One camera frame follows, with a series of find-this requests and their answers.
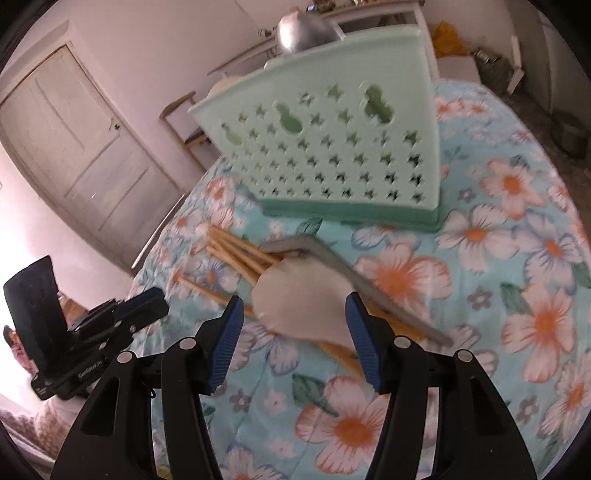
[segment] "yellow bag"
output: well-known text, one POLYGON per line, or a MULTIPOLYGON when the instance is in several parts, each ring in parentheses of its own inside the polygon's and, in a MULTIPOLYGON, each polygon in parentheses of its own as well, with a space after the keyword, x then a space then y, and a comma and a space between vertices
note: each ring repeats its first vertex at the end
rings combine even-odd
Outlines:
POLYGON ((468 55, 460 37, 457 36, 455 27, 447 22, 441 22, 433 30, 431 38, 435 47, 435 56, 438 59, 452 55, 468 55))

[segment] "white wall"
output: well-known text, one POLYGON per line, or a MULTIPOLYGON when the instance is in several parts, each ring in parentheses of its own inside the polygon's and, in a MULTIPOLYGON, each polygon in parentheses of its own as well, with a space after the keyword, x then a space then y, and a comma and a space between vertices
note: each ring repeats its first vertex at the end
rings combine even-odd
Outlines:
POLYGON ((131 277, 78 237, 39 198, 1 146, 0 182, 0 284, 51 255, 58 286, 85 307, 127 295, 131 277))
POLYGON ((112 106, 166 172, 191 190, 202 171, 158 115, 193 89, 204 97, 219 80, 207 72, 255 44, 256 25, 233 0, 59 0, 33 25, 7 69, 66 21, 112 106))
POLYGON ((430 27, 454 25, 467 47, 486 46, 512 59, 515 31, 504 0, 426 0, 423 15, 430 27))

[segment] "light blue fabric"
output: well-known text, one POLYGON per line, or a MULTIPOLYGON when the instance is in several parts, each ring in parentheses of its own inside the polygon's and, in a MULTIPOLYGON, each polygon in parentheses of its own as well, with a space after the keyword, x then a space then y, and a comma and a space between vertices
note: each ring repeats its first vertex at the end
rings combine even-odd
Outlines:
MULTIPOLYGON (((158 286, 170 314, 136 334, 138 355, 193 336, 221 309, 177 280, 238 293, 249 285, 204 250, 215 223, 253 243, 306 231, 394 300, 472 350, 508 404, 541 478, 591 406, 589 241, 555 169, 517 117, 484 87, 435 85, 443 229, 420 233, 321 219, 265 217, 218 162, 167 226, 131 294, 158 286)), ((437 412, 430 395, 420 476, 430 470, 437 412)), ((243 328, 230 372, 202 397, 226 479, 364 478, 386 399, 311 343, 243 328)), ((165 465, 160 396, 157 464, 165 465)))

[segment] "wooden chair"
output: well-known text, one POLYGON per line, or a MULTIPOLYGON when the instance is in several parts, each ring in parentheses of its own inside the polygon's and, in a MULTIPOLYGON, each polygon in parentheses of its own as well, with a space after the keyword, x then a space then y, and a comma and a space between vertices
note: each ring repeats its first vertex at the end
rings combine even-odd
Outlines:
POLYGON ((162 113, 160 113, 160 119, 166 125, 166 128, 172 133, 172 135, 178 140, 179 144, 186 151, 197 164, 203 169, 205 172, 207 168, 201 163, 197 155, 193 152, 192 148, 196 147, 197 145, 201 145, 202 143, 209 142, 207 135, 203 132, 201 127, 197 127, 197 129, 191 133, 187 138, 181 137, 181 135, 177 132, 177 130, 173 127, 173 125, 168 121, 168 117, 172 115, 182 104, 189 102, 191 105, 195 105, 195 91, 189 92, 187 95, 183 95, 181 98, 176 99, 174 102, 169 103, 162 113))

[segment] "metal screw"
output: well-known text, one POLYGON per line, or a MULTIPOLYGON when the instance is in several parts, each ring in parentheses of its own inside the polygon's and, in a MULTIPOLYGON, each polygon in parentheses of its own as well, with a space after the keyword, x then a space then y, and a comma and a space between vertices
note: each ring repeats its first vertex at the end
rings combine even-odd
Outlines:
POLYGON ((195 347, 195 345, 197 345, 197 342, 194 338, 183 338, 179 343, 179 347, 183 350, 190 350, 191 348, 195 347))
POLYGON ((396 345, 398 348, 408 348, 410 347, 410 340, 406 337, 396 337, 394 339, 394 345, 396 345))
POLYGON ((134 357, 134 354, 132 354, 131 352, 121 352, 119 355, 117 355, 117 361, 120 364, 126 364, 127 362, 129 362, 132 358, 134 357))
POLYGON ((462 362, 466 362, 467 364, 469 364, 470 362, 472 362, 472 359, 474 358, 474 355, 472 355, 471 352, 469 352, 468 350, 460 350, 457 353, 457 357, 462 361, 462 362))

